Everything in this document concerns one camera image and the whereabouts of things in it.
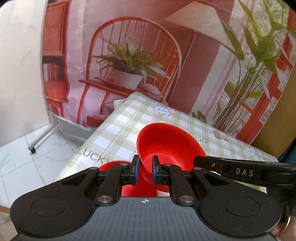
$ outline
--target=screw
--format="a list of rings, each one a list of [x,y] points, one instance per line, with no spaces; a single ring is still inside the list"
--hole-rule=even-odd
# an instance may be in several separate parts
[[[109,203],[112,201],[112,198],[110,196],[103,195],[98,197],[98,201],[101,203]]]
[[[179,200],[181,202],[189,203],[189,202],[193,202],[194,198],[189,195],[184,195],[184,196],[179,197]]]

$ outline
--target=lamp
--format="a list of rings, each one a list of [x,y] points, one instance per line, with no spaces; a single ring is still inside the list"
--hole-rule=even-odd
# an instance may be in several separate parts
[[[165,20],[194,31],[182,60],[181,70],[192,47],[196,32],[207,35],[218,40],[222,44],[227,45],[227,37],[224,33],[222,23],[215,8],[211,6],[194,1],[173,13]]]

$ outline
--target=cabinet door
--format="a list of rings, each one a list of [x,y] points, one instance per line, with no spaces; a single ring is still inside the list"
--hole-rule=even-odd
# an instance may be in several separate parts
[[[69,3],[69,0],[63,0],[47,6],[43,32],[43,56],[63,56]]]

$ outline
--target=cartoon bunny print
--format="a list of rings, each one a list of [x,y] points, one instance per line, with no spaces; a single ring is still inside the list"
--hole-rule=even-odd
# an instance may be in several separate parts
[[[157,114],[163,114],[164,116],[169,116],[170,112],[168,111],[170,107],[168,106],[161,106],[160,104],[154,102],[155,107],[153,108],[153,111]]]
[[[246,145],[246,144],[244,144],[244,143],[243,143],[243,145],[244,145],[244,147],[245,147],[245,149],[246,149],[246,152],[247,152],[247,154],[248,154],[249,156],[256,157],[256,155],[255,155],[255,153],[253,152],[252,147],[251,147],[250,145]]]

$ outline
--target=ribbed gray panel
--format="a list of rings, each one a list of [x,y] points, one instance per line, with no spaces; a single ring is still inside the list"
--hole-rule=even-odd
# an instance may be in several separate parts
[[[117,204],[97,208],[90,220],[71,234],[47,241],[235,241],[208,228],[190,207],[175,205],[169,197],[121,197]],[[15,241],[36,241],[19,235]],[[252,241],[275,241],[271,235]]]

